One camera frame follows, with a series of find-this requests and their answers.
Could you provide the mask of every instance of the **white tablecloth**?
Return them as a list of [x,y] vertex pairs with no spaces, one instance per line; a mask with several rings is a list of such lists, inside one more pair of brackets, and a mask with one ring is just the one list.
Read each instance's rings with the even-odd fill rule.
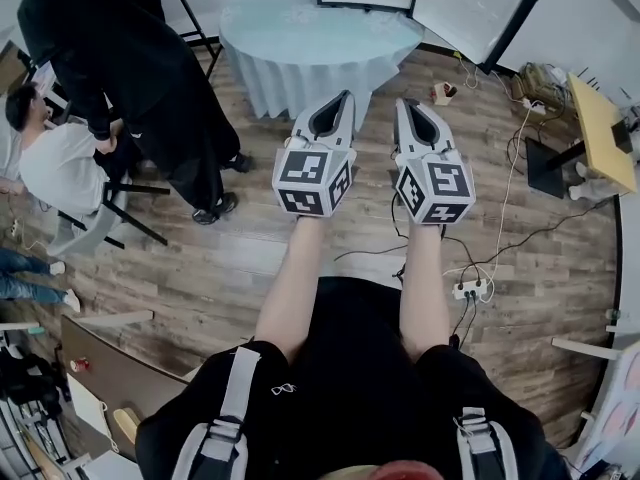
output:
[[257,117],[291,118],[314,100],[350,90],[356,128],[372,92],[398,73],[423,29],[399,13],[251,0],[223,9],[220,41]]

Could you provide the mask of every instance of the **jeans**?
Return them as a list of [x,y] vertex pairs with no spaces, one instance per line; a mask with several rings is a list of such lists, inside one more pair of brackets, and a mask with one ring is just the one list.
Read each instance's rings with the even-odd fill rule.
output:
[[13,272],[51,275],[44,261],[0,247],[0,299],[32,299],[42,304],[63,302],[65,292],[21,281],[10,275]]

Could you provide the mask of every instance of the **hand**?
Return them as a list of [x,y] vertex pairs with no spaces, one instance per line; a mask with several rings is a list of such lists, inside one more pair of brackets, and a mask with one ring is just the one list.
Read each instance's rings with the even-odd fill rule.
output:
[[96,140],[96,149],[103,155],[108,155],[116,150],[118,139],[112,135],[109,140]]
[[109,131],[111,132],[112,137],[117,137],[122,133],[124,129],[124,122],[122,119],[116,119],[109,125]]

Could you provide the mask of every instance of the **small box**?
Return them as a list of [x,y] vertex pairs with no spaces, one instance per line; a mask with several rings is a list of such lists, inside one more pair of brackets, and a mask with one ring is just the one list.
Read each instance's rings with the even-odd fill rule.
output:
[[279,149],[272,185],[287,213],[330,217],[353,182],[355,152]]
[[457,152],[455,161],[427,155],[409,159],[396,190],[416,224],[454,224],[476,201],[473,180]]

